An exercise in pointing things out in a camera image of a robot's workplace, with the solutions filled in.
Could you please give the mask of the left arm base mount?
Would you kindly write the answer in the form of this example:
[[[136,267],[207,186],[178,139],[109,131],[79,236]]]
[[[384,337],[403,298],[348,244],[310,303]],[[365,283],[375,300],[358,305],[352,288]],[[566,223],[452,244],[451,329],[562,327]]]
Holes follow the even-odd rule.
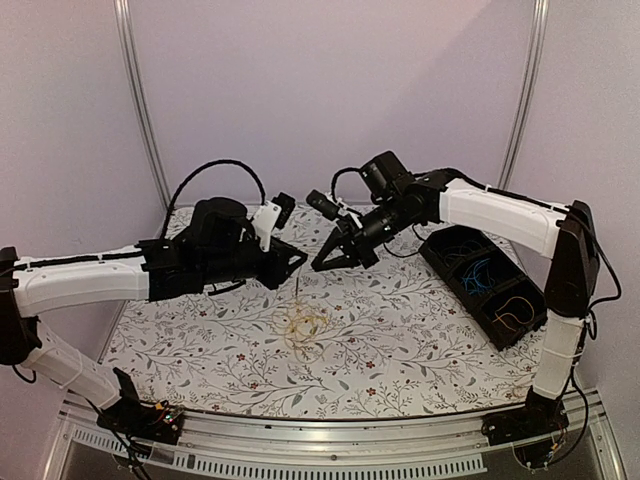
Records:
[[[100,409],[97,425],[116,433],[154,442],[176,445],[184,424],[185,409],[162,400],[154,405],[144,404],[130,376],[119,368],[113,369],[119,381],[118,401]]]

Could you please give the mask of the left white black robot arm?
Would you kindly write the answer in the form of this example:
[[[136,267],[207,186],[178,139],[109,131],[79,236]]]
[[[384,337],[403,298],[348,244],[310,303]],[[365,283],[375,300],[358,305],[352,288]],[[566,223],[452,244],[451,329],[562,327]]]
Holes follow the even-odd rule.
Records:
[[[295,201],[281,193],[254,214],[240,202],[214,197],[198,202],[189,224],[172,238],[77,257],[18,258],[1,250],[1,362],[21,365],[70,389],[128,434],[148,426],[148,412],[130,377],[97,364],[39,325],[40,314],[106,301],[157,302],[231,291],[255,279],[270,290],[282,285],[307,259],[274,237]]]

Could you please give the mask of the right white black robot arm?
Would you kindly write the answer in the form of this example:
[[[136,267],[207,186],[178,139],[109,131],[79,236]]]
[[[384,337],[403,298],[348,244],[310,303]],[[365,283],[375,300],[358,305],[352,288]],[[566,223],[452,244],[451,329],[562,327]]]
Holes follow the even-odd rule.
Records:
[[[416,225],[446,222],[498,235],[551,261],[544,297],[547,330],[532,392],[538,396],[517,415],[517,427],[537,436],[552,424],[550,400],[563,394],[578,361],[585,319],[595,291],[603,255],[588,205],[545,203],[500,191],[442,168],[415,175],[391,151],[359,168],[376,207],[358,216],[324,194],[312,191],[307,202],[335,227],[314,258],[315,271],[363,267],[379,260],[377,247]]]

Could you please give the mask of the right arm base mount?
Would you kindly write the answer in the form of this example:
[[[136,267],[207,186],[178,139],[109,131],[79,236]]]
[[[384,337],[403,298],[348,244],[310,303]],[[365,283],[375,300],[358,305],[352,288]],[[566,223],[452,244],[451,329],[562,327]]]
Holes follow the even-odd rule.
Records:
[[[516,461],[534,470],[551,463],[564,444],[568,426],[562,403],[534,405],[483,416],[481,433],[491,446],[510,444]]]

